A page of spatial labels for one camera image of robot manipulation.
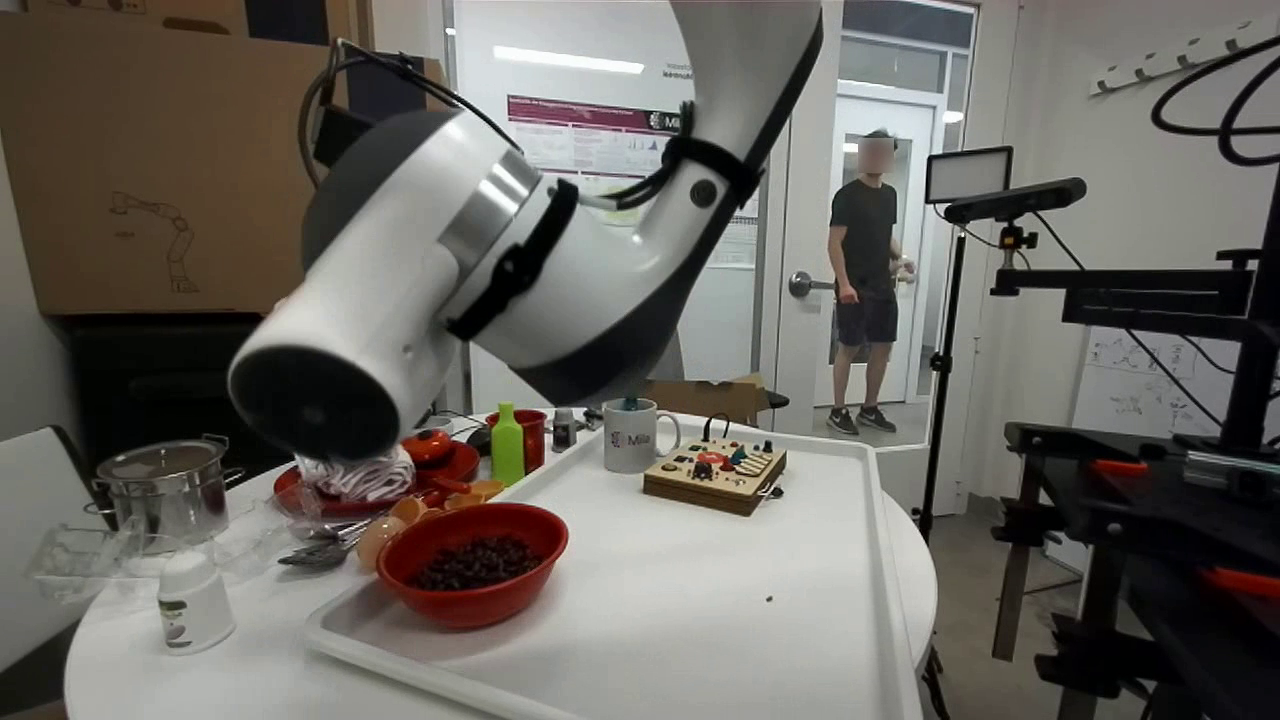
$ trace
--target dark food in bowl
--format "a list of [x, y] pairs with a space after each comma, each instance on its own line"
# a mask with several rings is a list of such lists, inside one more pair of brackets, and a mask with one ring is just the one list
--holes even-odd
[[438, 552], [415, 583], [428, 590], [463, 590], [525, 575], [534, 559], [538, 556], [515, 537], [473, 539], [468, 546]]

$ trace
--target green bottle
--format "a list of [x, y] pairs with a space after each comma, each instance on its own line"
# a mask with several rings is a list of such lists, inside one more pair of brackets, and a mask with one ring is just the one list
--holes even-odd
[[515, 425], [511, 404], [501, 404], [490, 425], [490, 478], [515, 484], [525, 475], [525, 426]]

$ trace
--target man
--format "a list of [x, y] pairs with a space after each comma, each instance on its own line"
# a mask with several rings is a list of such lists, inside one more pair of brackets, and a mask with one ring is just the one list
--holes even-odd
[[[897, 150], [897, 139], [881, 127], [860, 139], [860, 176], [842, 184], [831, 201], [831, 232], [827, 256], [834, 267], [834, 351], [831, 351], [831, 417], [827, 425], [841, 433], [881, 426], [897, 433], [897, 425], [881, 412], [881, 385], [888, 366], [888, 351], [897, 338], [897, 297], [892, 276], [904, 264], [892, 248], [897, 223], [897, 193], [885, 184], [885, 162]], [[868, 359], [863, 409], [854, 418], [842, 409], [842, 385], [852, 359]]]

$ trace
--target wooden board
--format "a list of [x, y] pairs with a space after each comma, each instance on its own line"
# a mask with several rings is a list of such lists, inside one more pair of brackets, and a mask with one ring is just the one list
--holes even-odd
[[685, 444], [659, 456], [643, 473], [643, 495], [666, 495], [685, 503], [702, 503], [735, 517], [750, 517], [756, 503], [784, 475], [787, 453], [745, 444], [745, 439], [708, 439]]

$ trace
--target cardboard box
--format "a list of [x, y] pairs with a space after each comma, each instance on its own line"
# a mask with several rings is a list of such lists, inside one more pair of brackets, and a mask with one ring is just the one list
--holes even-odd
[[48, 314], [267, 311], [298, 281], [297, 110], [324, 46], [0, 32], [0, 67], [24, 67], [0, 70], [0, 131]]
[[[29, 0], [31, 14], [125, 14], [140, 23], [249, 37], [243, 0]], [[368, 0], [324, 0], [329, 37], [346, 37], [355, 44], [371, 39]]]

